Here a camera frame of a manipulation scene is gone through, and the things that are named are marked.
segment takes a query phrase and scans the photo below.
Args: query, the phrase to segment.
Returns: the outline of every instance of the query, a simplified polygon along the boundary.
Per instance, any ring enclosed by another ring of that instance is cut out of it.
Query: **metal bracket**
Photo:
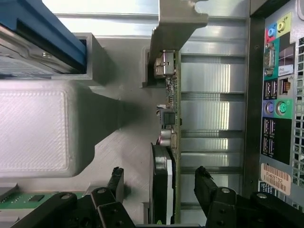
[[[159,25],[153,30],[149,65],[153,66],[163,50],[180,50],[192,33],[207,25],[208,14],[198,14],[200,0],[159,0]]]

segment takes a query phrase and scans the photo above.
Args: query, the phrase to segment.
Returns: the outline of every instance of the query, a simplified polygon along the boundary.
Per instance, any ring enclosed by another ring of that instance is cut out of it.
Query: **white label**
[[[8,56],[0,56],[0,74],[14,76],[52,75],[52,72]]]
[[[294,72],[294,65],[279,66],[279,76],[289,75]]]
[[[290,195],[291,177],[286,172],[280,171],[270,165],[262,163],[261,165],[261,180],[283,192],[285,195]]]

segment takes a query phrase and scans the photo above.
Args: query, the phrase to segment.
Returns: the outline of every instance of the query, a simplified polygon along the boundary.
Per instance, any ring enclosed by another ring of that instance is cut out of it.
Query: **green circuit board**
[[[83,192],[73,193],[77,195],[78,199],[84,194]],[[57,192],[15,192],[0,202],[0,209],[35,209],[55,194],[57,194]]]

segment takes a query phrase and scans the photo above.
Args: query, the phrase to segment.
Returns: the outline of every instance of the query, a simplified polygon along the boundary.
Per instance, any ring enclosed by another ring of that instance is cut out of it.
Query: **barcode label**
[[[280,171],[280,170],[278,170],[274,167],[271,167],[270,165],[264,164],[264,163],[263,163],[263,169],[286,181],[289,181],[289,175],[283,171]]]
[[[286,172],[262,163],[261,180],[283,192],[285,195],[290,195],[291,177]]]

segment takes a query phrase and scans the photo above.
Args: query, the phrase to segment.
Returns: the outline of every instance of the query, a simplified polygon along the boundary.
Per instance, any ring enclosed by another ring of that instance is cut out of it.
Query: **green ps/2 port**
[[[280,101],[276,104],[276,113],[278,115],[284,115],[287,111],[287,105],[284,101]]]

